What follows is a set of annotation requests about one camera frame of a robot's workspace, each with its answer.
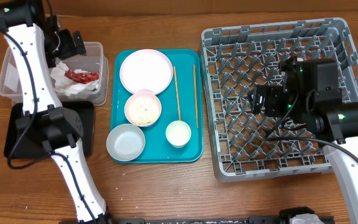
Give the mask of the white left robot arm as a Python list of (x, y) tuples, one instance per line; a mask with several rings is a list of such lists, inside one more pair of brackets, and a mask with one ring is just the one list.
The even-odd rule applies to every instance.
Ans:
[(22, 114), (15, 121), (18, 136), (8, 152), (8, 166), (20, 170), (52, 159), (73, 199), (77, 223), (113, 223), (86, 163), (81, 117), (62, 105), (49, 72), (57, 58), (86, 55), (81, 34), (61, 29), (54, 13), (45, 15), (42, 1), (0, 2), (0, 33), (14, 56), (22, 88)]

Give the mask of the pink bowl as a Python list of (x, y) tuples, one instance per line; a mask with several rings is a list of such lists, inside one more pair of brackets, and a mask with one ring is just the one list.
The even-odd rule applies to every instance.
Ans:
[(124, 106), (126, 119), (133, 125), (149, 127), (162, 113), (160, 100), (152, 93), (139, 92), (128, 98)]

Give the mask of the rice grains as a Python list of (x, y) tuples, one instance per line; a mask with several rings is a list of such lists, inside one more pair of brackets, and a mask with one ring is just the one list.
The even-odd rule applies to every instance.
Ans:
[(148, 98), (135, 99), (127, 111), (130, 122), (136, 126), (150, 126), (160, 116), (159, 103)]

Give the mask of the light green cup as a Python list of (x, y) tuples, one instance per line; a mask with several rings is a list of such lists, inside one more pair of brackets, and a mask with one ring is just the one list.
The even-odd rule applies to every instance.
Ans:
[(173, 147), (182, 148), (191, 138), (191, 128), (184, 121), (173, 121), (167, 126), (165, 136)]

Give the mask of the red snack wrapper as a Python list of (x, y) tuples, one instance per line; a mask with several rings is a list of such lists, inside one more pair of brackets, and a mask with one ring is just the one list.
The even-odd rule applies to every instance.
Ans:
[(67, 70), (64, 74), (70, 80), (81, 83), (87, 84), (99, 79), (99, 74), (97, 72), (74, 72), (73, 70)]

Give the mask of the white tissue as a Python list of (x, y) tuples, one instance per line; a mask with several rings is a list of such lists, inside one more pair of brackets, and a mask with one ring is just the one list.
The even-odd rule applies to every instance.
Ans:
[[(87, 84), (76, 83), (66, 76), (64, 76), (67, 70), (71, 70), (63, 62), (60, 62), (52, 69), (50, 76), (55, 81), (54, 90), (61, 95), (65, 96), (74, 96), (74, 95), (84, 95), (86, 91), (94, 90), (98, 87), (99, 79)], [(86, 70), (76, 69), (74, 72), (87, 72)]]

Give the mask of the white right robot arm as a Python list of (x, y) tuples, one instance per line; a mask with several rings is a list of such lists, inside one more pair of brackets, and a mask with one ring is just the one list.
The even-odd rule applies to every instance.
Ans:
[(282, 86), (256, 85), (247, 97), (253, 114), (291, 119), (314, 134), (339, 182), (351, 223), (358, 223), (358, 102), (344, 103), (333, 59), (286, 59)]

